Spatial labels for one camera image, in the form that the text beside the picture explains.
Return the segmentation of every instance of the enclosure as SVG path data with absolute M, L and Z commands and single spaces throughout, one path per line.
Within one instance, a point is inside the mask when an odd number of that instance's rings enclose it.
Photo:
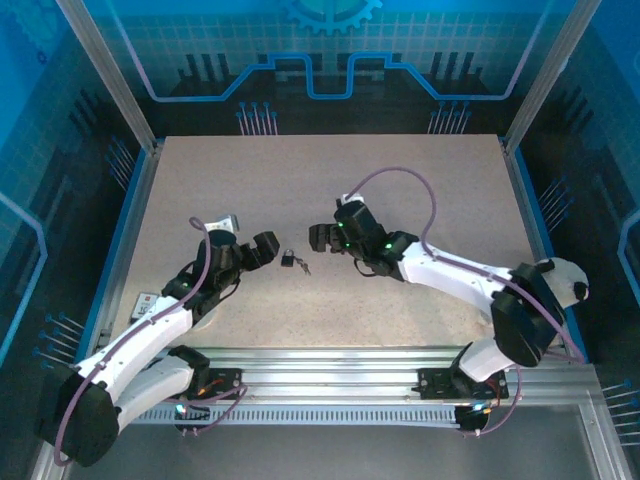
M 220 478 L 637 475 L 639 6 L 3 6 L 0 378 L 11 433 L 0 477 L 191 478 L 212 466 Z M 565 325 L 588 364 L 526 369 L 520 406 L 486 438 L 402 425 L 447 411 L 412 390 L 416 371 L 448 366 L 492 335 L 490 319 L 309 247 L 308 228 L 333 221 L 336 198 L 393 165 L 435 190 L 436 248 L 509 268 L 557 256 L 589 278 Z M 418 235 L 435 208 L 399 173 L 361 193 L 392 231 Z M 54 466 L 33 433 L 47 372 L 107 345 L 193 260 L 190 216 L 224 214 L 237 215 L 239 241 L 275 232 L 279 256 L 171 345 L 243 369 L 239 413 L 198 439 L 143 415 L 94 466 Z M 287 249 L 310 275 L 280 266 Z M 506 378 L 515 392 L 515 372 Z

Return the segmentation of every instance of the metal post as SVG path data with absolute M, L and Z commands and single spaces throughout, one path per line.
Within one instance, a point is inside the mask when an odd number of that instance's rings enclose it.
M 577 0 L 573 10 L 569 13 L 562 30 L 549 51 L 538 76 L 527 93 L 522 106 L 505 137 L 507 152 L 513 154 L 520 145 L 531 123 L 540 111 L 542 104 L 551 91 L 562 68 L 573 53 L 584 31 L 587 29 L 593 14 L 598 9 L 601 0 Z
M 129 128 L 147 152 L 157 147 L 151 127 L 82 0 L 56 0 Z

